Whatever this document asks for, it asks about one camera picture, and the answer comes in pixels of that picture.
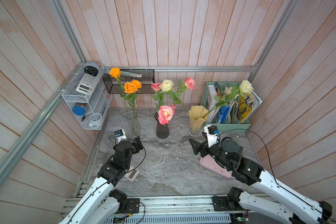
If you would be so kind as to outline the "pink rose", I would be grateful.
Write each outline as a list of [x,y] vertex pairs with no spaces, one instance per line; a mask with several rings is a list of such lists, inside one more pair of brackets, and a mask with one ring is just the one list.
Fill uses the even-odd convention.
[[154,94],[152,95],[153,100],[157,101],[156,107],[157,109],[160,109],[162,105],[164,105],[164,92],[160,88],[161,83],[154,83],[151,85],[151,88],[154,91]]
[[173,95],[174,104],[176,104],[176,105],[182,104],[183,105],[183,102],[180,100],[179,97],[184,93],[185,90],[194,90],[195,85],[196,85],[196,82],[191,77],[186,78],[184,82],[182,80],[179,80],[177,91]]
[[160,107],[160,109],[158,110],[158,121],[159,121],[159,123],[161,125],[168,124],[171,121],[174,113],[175,113],[175,111],[172,107],[162,105]]

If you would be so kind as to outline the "pink tulip bud flower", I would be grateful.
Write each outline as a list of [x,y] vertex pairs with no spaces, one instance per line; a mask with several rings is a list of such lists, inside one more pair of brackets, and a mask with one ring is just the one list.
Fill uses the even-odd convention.
[[172,110],[174,111],[174,110],[176,109],[176,104],[172,104],[170,107],[171,107]]

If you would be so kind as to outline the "orange rose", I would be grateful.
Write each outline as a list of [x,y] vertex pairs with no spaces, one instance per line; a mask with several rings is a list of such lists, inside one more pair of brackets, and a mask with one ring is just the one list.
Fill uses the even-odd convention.
[[123,99],[123,102],[124,102],[124,105],[125,105],[125,108],[126,108],[126,118],[128,120],[128,124],[129,124],[129,127],[130,127],[130,131],[131,131],[131,134],[134,134],[134,123],[133,123],[133,111],[132,109],[129,109],[128,108],[128,104],[131,103],[131,98],[129,96],[129,94],[125,93],[125,89],[124,89],[124,85],[121,83],[121,80],[120,80],[120,75],[121,75],[121,70],[119,68],[112,68],[109,72],[109,75],[116,79],[117,83],[118,83],[118,87],[119,87],[119,91],[120,91],[120,96],[122,97]]
[[140,89],[142,88],[142,84],[140,81],[138,80],[132,80],[130,82],[130,84],[128,85],[128,90],[130,92],[130,106],[132,108],[132,112],[133,114],[135,114],[135,107],[136,107],[136,99],[137,99],[137,95],[138,93],[140,93]]
[[137,85],[132,82],[126,82],[123,87],[123,99],[125,106],[127,108],[127,115],[126,118],[128,119],[128,124],[131,129],[131,133],[134,136],[139,134],[139,125],[137,124],[137,114],[135,112],[135,99],[137,97]]

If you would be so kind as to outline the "cream rose group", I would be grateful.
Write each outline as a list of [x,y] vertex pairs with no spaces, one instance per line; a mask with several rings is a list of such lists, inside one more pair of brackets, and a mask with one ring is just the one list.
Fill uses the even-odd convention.
[[179,105],[183,102],[180,99],[183,94],[185,87],[183,86],[183,82],[181,80],[178,81],[177,90],[174,91],[174,83],[172,80],[164,80],[159,86],[158,96],[160,99],[163,99],[164,95],[168,96],[168,99],[172,100],[174,104]]
[[253,91],[252,84],[248,80],[243,80],[240,84],[240,86],[233,86],[232,87],[232,98],[231,102],[233,100],[238,100],[239,96],[243,96],[247,93],[251,93]]
[[217,103],[215,104],[215,107],[228,106],[232,98],[232,87],[225,87],[223,91],[218,87],[216,92],[217,96],[214,99]]

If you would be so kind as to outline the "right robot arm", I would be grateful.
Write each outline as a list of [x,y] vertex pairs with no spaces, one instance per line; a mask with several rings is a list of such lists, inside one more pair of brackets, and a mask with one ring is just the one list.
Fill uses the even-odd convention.
[[332,205],[317,202],[294,191],[280,182],[256,162],[243,157],[243,148],[230,137],[221,141],[208,137],[199,143],[189,140],[195,155],[210,156],[215,163],[231,172],[238,181],[252,186],[274,198],[271,202],[232,187],[226,198],[213,202],[229,210],[251,210],[286,224],[326,224],[332,215]]

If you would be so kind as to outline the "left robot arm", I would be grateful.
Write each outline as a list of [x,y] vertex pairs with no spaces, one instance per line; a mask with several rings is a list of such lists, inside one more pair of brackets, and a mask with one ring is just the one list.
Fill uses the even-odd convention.
[[62,224],[101,224],[126,208],[127,195],[115,186],[129,172],[132,155],[145,148],[139,136],[133,140],[116,136],[116,140],[115,154],[101,167],[89,190]]

